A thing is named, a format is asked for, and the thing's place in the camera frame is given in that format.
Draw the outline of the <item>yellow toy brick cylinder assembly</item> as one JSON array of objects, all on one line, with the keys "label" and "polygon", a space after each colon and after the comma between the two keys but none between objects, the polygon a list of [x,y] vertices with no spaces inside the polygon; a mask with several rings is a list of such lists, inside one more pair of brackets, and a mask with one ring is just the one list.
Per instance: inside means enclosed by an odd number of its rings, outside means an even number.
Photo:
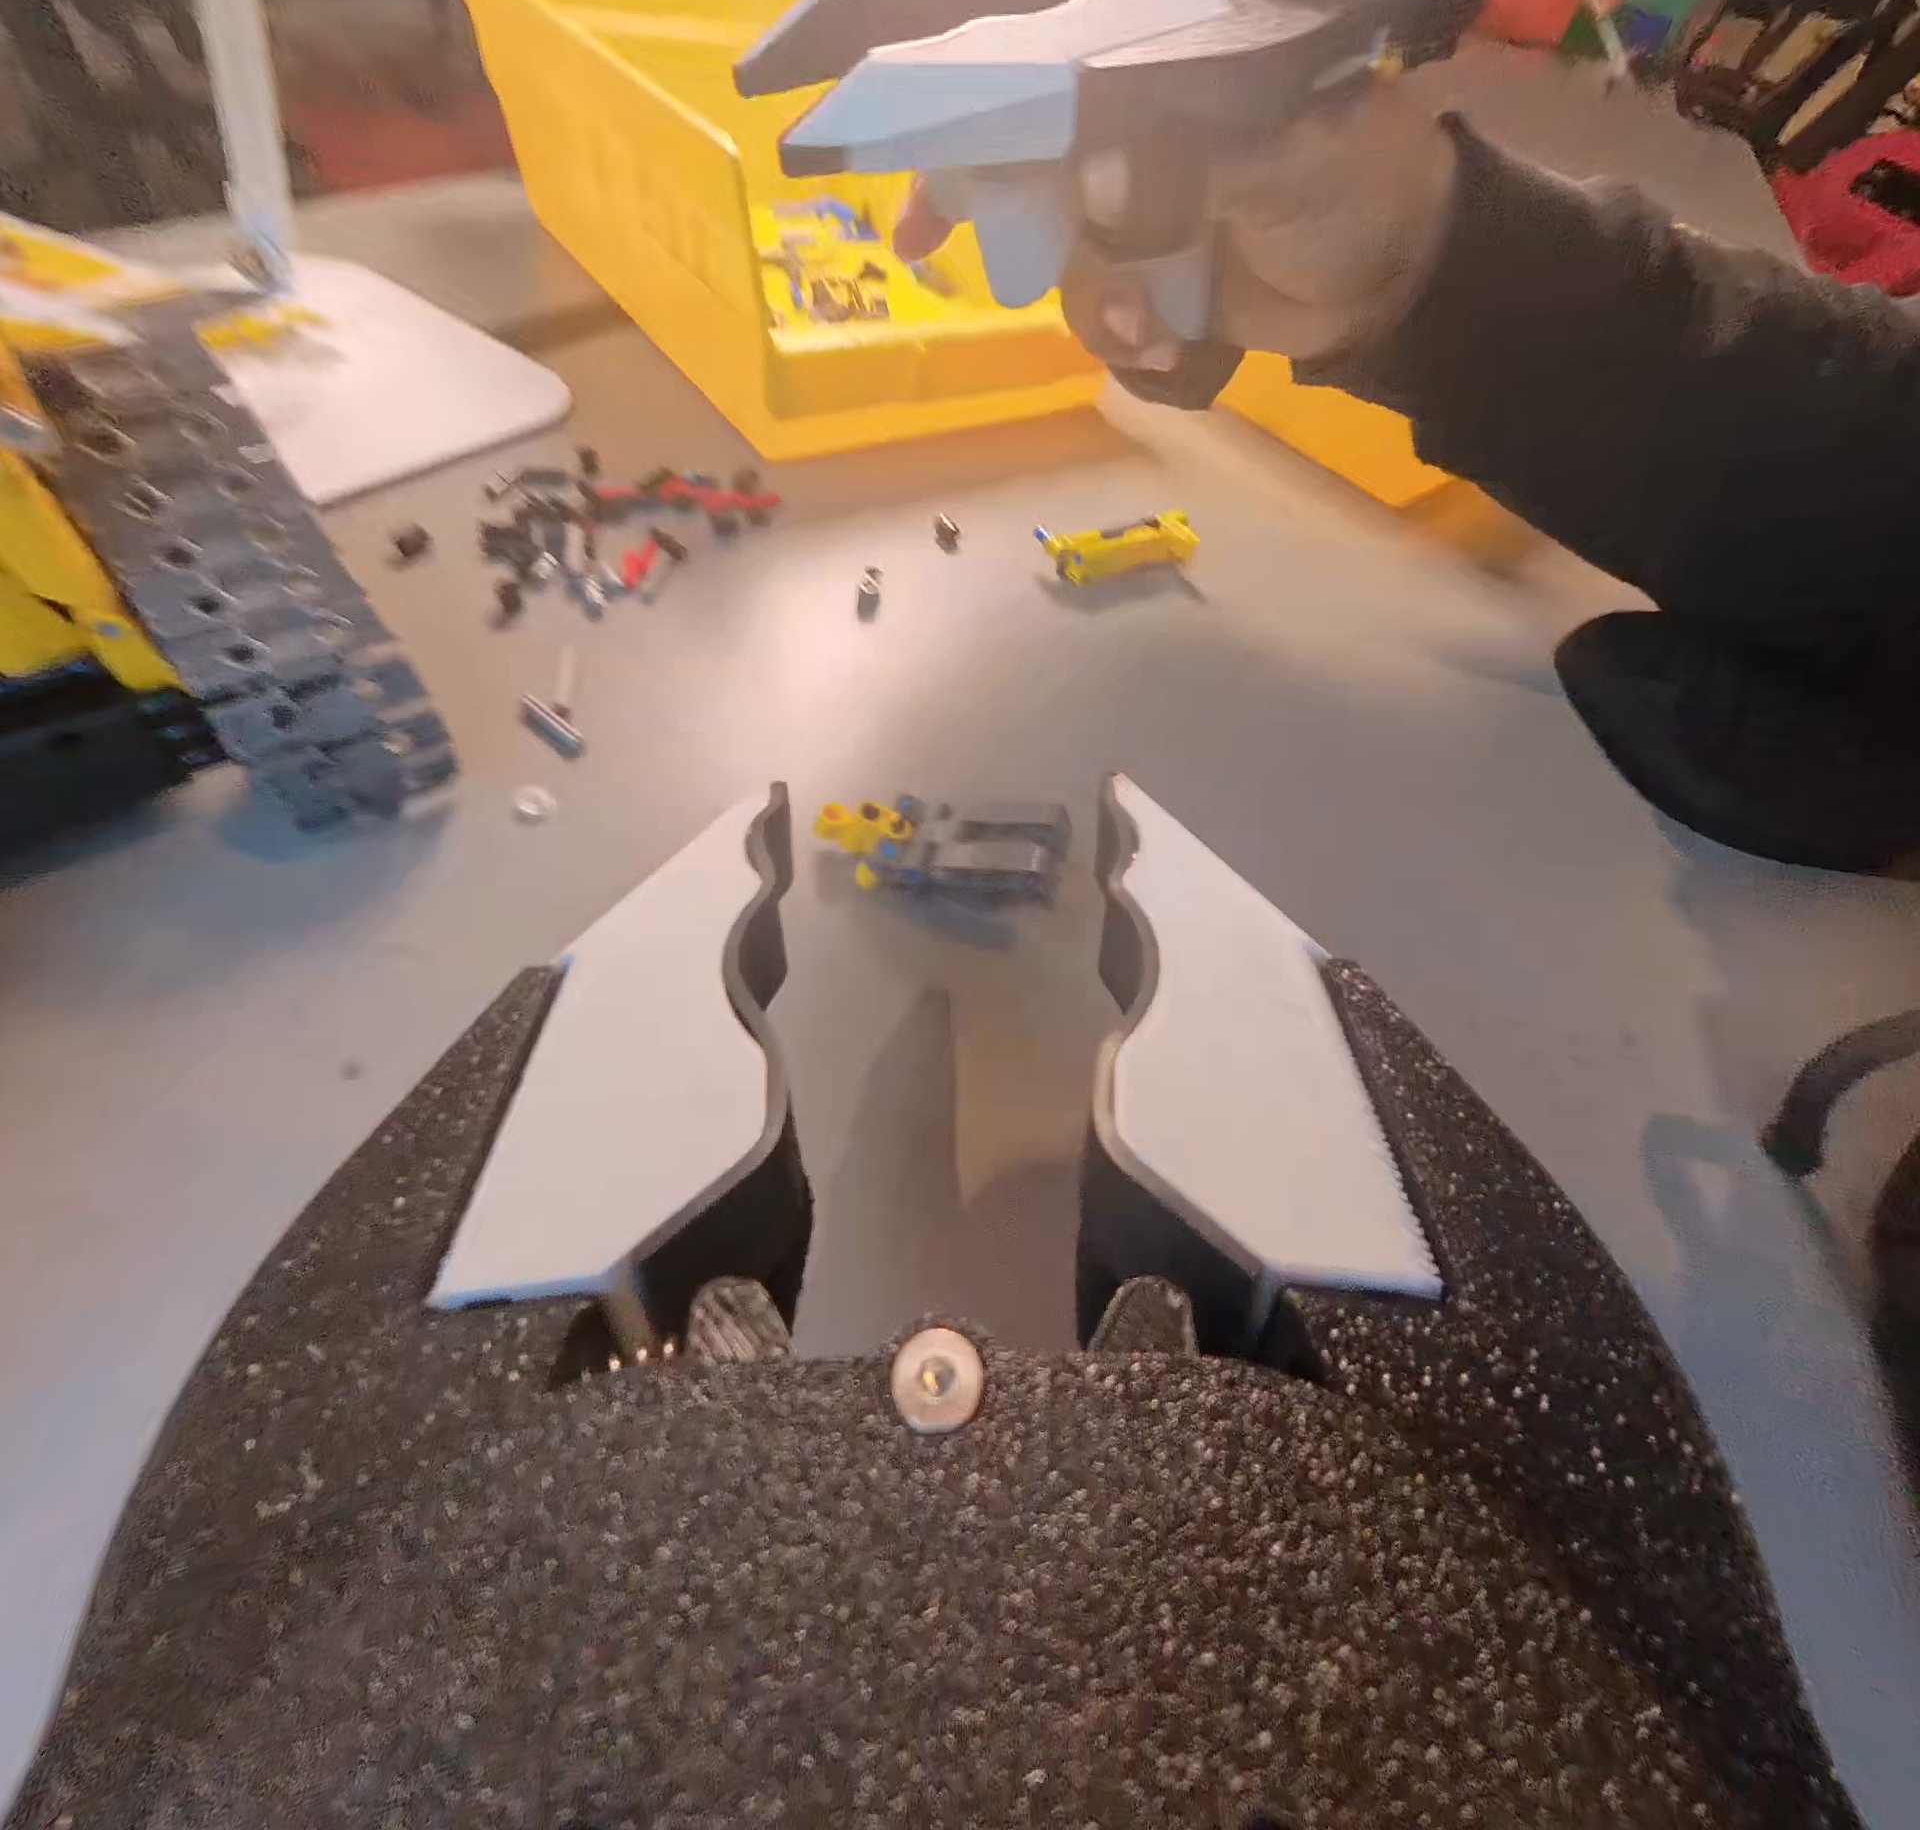
[{"label": "yellow toy brick cylinder assembly", "polygon": [[1078,590],[1102,587],[1141,568],[1185,568],[1199,551],[1199,533],[1185,510],[1157,510],[1100,529],[1054,533],[1038,526],[1032,539],[1058,582]]}]

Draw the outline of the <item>white stand base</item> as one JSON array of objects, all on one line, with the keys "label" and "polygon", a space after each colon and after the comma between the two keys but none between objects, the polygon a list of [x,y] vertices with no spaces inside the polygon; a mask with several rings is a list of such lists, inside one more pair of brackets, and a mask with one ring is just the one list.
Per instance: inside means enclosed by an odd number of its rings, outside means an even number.
[{"label": "white stand base", "polygon": [[347,259],[292,250],[265,0],[192,0],[225,152],[232,268],[261,294],[204,311],[311,503],[339,503],[560,425],[573,393],[503,339]]}]

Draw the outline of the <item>tracked toy brick vehicle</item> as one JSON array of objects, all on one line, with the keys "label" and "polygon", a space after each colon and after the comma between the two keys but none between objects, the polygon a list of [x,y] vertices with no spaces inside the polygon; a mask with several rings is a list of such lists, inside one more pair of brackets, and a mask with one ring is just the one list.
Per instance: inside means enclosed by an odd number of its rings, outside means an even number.
[{"label": "tracked toy brick vehicle", "polygon": [[217,765],[300,831],[461,771],[233,354],[317,316],[3,213],[3,851]]}]

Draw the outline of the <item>yellow plastic parts bin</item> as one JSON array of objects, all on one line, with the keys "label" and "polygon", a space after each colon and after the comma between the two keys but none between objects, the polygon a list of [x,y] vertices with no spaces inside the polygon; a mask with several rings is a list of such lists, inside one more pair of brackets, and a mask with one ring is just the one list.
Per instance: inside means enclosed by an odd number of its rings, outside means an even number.
[{"label": "yellow plastic parts bin", "polygon": [[[734,63],[797,0],[464,0],[536,213],[773,462],[1094,406],[1106,368],[1058,293],[994,299],[977,168],[792,175],[821,84],[741,97]],[[935,316],[774,329],[751,206],[829,194],[947,278]]]}]

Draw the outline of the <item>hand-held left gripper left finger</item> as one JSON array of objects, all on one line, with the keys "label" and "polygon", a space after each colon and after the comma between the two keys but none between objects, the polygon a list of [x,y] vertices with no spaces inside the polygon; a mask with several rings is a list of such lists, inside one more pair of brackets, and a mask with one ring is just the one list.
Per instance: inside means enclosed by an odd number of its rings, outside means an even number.
[{"label": "hand-held left gripper left finger", "polygon": [[430,1307],[612,1293],[774,1155],[792,792],[714,819],[557,959]]}]

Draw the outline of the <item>person's right hand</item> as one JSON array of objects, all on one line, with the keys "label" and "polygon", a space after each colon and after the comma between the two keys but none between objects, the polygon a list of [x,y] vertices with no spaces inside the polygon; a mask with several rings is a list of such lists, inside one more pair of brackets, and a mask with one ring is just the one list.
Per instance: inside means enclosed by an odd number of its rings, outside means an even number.
[{"label": "person's right hand", "polygon": [[1397,320],[1447,233],[1451,127],[1408,72],[1368,72],[1251,148],[1185,152],[1157,133],[1079,171],[1060,278],[1073,336],[1114,371],[1169,373],[1193,339],[1153,303],[1144,230],[1209,259],[1204,342],[1330,359]]}]

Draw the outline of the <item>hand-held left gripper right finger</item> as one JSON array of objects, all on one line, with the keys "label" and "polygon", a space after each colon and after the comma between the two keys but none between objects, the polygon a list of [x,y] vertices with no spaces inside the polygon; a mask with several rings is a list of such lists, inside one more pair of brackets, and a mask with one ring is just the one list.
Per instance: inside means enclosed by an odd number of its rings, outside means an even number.
[{"label": "hand-held left gripper right finger", "polygon": [[1111,1261],[1150,1225],[1202,1249],[1229,1297],[1440,1297],[1333,954],[1129,775],[1100,784],[1094,1172],[1119,1194]]}]

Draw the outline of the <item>grey desk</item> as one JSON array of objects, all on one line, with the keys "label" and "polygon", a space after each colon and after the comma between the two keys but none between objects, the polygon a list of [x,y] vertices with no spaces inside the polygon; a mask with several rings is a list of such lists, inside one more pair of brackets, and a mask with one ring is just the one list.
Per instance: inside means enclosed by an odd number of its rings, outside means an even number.
[{"label": "grey desk", "polygon": [[[738,433],[539,230],[516,176],[316,201],[358,260],[536,354],[565,429],[330,514],[464,775],[421,823],[280,831],[205,775],[3,864],[3,1803],[173,1393],[303,1204],[509,980],[738,798],[799,835],[777,998],[816,1255],[799,1340],[930,1307],[1069,1343],[1100,893],[1022,925],[842,891],[829,799],[1065,799],[1132,775],[1357,959],[1580,1204],[1716,1423],[1860,1817],[1918,1826],[1918,1527],[1868,1347],[1870,1204],[1918,1067],[1831,1167],[1759,1155],[1800,1064],[1918,1002],[1918,888],[1664,827],[1597,755],[1549,651],[1641,601],[1560,546],[1397,516],[1229,415],[1107,394],[1054,419],[773,473],[780,520],[639,611],[491,625],[481,493],[590,444],[617,476],[738,469]],[[1185,568],[1058,582],[1038,526],[1185,510]],[[961,545],[947,555],[930,520]],[[433,555],[392,558],[421,522]],[[856,620],[866,565],[883,601]],[[576,761],[520,721],[579,651]],[[547,787],[547,823],[512,791]]]}]

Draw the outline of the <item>grey yellow toy brick assembly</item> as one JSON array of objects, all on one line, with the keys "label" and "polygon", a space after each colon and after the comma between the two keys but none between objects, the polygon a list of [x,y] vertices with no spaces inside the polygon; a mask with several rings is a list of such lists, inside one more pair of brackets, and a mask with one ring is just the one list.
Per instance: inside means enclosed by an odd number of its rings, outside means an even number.
[{"label": "grey yellow toy brick assembly", "polygon": [[824,802],[813,835],[852,859],[862,891],[977,905],[1052,903],[1071,851],[1065,802]]}]

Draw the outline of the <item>assorted small toy brick parts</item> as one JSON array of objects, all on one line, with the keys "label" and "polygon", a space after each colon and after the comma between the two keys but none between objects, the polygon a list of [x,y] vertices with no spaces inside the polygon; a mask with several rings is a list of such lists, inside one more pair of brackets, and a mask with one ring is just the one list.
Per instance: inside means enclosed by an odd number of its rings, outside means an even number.
[{"label": "assorted small toy brick parts", "polygon": [[866,206],[813,194],[751,206],[759,286],[774,329],[935,316],[947,278],[903,260]]}]

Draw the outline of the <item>red cloth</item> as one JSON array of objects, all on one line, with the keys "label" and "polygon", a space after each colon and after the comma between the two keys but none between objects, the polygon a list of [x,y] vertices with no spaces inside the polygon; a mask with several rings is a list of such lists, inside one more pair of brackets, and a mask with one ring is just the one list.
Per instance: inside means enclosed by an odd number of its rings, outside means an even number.
[{"label": "red cloth", "polygon": [[1771,194],[1816,274],[1918,299],[1918,130],[1859,138]]}]

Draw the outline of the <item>pile of black red pins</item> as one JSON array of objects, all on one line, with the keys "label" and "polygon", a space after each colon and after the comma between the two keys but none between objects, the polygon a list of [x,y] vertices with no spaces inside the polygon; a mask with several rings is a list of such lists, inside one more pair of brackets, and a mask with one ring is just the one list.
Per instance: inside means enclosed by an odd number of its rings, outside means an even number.
[{"label": "pile of black red pins", "polygon": [[582,617],[649,597],[688,564],[692,533],[729,545],[768,529],[780,496],[757,469],[733,478],[698,469],[651,469],[612,478],[598,450],[573,462],[533,462],[491,478],[484,493],[476,555],[498,578],[524,585],[524,614],[543,594],[560,594]]}]

